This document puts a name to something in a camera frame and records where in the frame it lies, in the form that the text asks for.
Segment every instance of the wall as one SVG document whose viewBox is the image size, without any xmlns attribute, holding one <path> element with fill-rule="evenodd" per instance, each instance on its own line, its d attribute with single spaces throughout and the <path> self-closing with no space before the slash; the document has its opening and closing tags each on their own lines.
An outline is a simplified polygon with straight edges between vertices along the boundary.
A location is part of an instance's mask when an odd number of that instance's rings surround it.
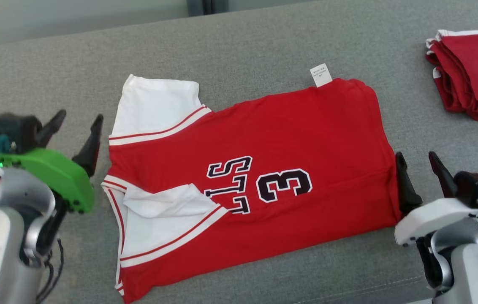
<svg viewBox="0 0 478 304">
<path fill-rule="evenodd" d="M 185 0 L 0 0 L 0 43 L 187 16 Z"/>
<path fill-rule="evenodd" d="M 229 0 L 230 11 L 253 10 L 285 4 L 309 2 L 312 0 Z"/>
</svg>

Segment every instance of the fabric surface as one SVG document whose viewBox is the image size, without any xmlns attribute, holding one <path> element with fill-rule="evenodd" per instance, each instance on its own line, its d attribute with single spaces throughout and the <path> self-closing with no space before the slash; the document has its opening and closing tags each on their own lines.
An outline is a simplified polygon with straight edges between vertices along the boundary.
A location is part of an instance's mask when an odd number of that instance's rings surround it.
<svg viewBox="0 0 478 304">
<path fill-rule="evenodd" d="M 438 29 L 478 29 L 478 0 L 327 0 L 7 44 L 0 112 L 47 120 L 65 108 L 50 147 L 73 155 L 99 112 L 111 133 L 131 73 L 196 81 L 201 102 L 221 110 L 314 85 L 309 69 L 325 62 L 334 77 L 376 91 L 389 143 L 432 201 L 442 191 L 429 150 L 453 173 L 478 171 L 478 122 L 444 110 L 424 59 L 424 40 Z M 109 167 L 105 142 L 95 188 Z M 113 288 L 117 225 L 97 193 L 94 212 L 69 215 L 61 227 L 65 272 L 49 303 L 121 302 Z M 139 303 L 403 303 L 431 295 L 417 250 L 396 246 L 388 228 L 155 288 Z"/>
</svg>

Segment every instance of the red stripe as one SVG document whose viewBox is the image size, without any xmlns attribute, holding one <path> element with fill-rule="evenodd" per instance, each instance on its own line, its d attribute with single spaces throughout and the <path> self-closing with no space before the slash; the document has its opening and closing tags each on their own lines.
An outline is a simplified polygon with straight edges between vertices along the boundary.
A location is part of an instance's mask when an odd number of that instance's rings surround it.
<svg viewBox="0 0 478 304">
<path fill-rule="evenodd" d="M 212 214 L 214 214 L 217 210 L 219 210 L 220 207 L 216 208 L 215 210 L 211 211 L 211 213 L 209 213 L 206 217 L 204 217 L 204 219 L 202 219 L 199 223 L 197 223 L 194 227 L 192 227 L 192 229 L 190 229 L 189 231 L 183 233 L 183 235 L 181 235 L 180 237 L 178 237 L 177 239 L 167 243 L 167 244 L 164 244 L 158 248 L 155 248 L 151 251 L 148 251 L 148 252 L 144 252 L 144 253 L 140 253 L 140 254 L 136 254 L 136 255 L 133 255 L 133 256 L 129 256 L 127 258 L 120 258 L 121 261 L 126 261 L 126 260 L 130 260 L 131 258 L 138 258 L 140 256 L 143 256 L 143 255 L 147 255 L 147 254 L 150 254 L 150 253 L 153 253 L 155 251 L 158 251 L 158 250 L 161 250 L 162 248 L 166 247 L 166 246 L 169 246 L 177 241 L 179 241 L 180 239 L 182 239 L 183 237 L 185 237 L 185 235 L 191 233 L 194 229 L 196 229 L 199 225 L 202 225 L 202 223 L 204 221 L 206 221 L 206 219 L 208 219 L 208 217 L 212 216 Z"/>
<path fill-rule="evenodd" d="M 106 181 L 105 179 L 104 179 L 104 183 L 109 183 L 109 184 L 112 184 L 112 185 L 116 185 L 116 186 L 118 186 L 118 187 L 120 187 L 120 188 L 122 188 L 122 189 L 124 189 L 124 190 L 127 189 L 127 187 L 125 187 L 125 186 L 123 186 L 123 185 L 120 185 L 120 184 L 118 184 L 118 183 L 114 183 L 114 182 L 111 182 L 111 181 Z"/>
<path fill-rule="evenodd" d="M 121 210 L 119 209 L 119 205 L 117 204 L 117 201 L 115 200 L 115 195 L 113 195 L 113 192 L 111 192 L 110 189 L 108 189 L 108 192 L 111 195 L 111 200 L 115 204 L 117 215 L 119 215 L 119 221 L 121 222 L 121 231 L 122 231 L 121 252 L 123 252 L 123 248 L 125 247 L 125 224 L 123 223 L 123 217 L 121 216 Z"/>
<path fill-rule="evenodd" d="M 185 119 L 183 119 L 180 123 L 178 123 L 177 125 L 174 125 L 173 127 L 167 129 L 167 130 L 164 130 L 164 131 L 160 131 L 160 132 L 153 132 L 153 133 L 141 133 L 141 134 L 133 134 L 133 135 L 125 135 L 125 136 L 118 136 L 118 137 L 110 137 L 109 140 L 121 140 L 123 138 L 130 138 L 130 137 L 137 137 L 137 136 L 145 136 L 145 135 L 156 135 L 156 134 L 160 134 L 160 133 L 166 133 L 168 131 L 171 131 L 173 129 L 175 129 L 176 127 L 179 127 L 182 123 L 184 123 L 185 121 L 187 121 L 187 119 L 191 118 L 192 115 L 196 114 L 197 112 L 201 111 L 202 109 L 205 109 L 206 107 L 205 106 L 202 106 L 201 108 L 195 110 L 194 112 L 192 112 L 190 115 L 188 115 Z"/>
</svg>

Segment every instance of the red jersey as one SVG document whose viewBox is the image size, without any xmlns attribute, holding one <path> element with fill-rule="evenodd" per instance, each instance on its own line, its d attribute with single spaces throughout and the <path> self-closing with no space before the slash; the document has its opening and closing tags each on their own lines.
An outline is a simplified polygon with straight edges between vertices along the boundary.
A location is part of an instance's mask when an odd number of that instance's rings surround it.
<svg viewBox="0 0 478 304">
<path fill-rule="evenodd" d="M 197 88 L 133 76 L 123 88 L 102 185 L 119 223 L 125 303 L 397 223 L 394 152 L 364 83 L 335 79 L 219 112 Z"/>
</svg>

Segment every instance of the folded red shirt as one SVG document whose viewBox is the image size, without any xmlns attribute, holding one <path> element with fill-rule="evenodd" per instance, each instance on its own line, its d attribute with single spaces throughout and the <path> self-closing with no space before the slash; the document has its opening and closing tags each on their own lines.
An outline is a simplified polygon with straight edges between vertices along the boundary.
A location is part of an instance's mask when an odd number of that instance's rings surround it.
<svg viewBox="0 0 478 304">
<path fill-rule="evenodd" d="M 439 30 L 426 41 L 426 59 L 446 110 L 466 112 L 478 121 L 478 30 Z"/>
</svg>

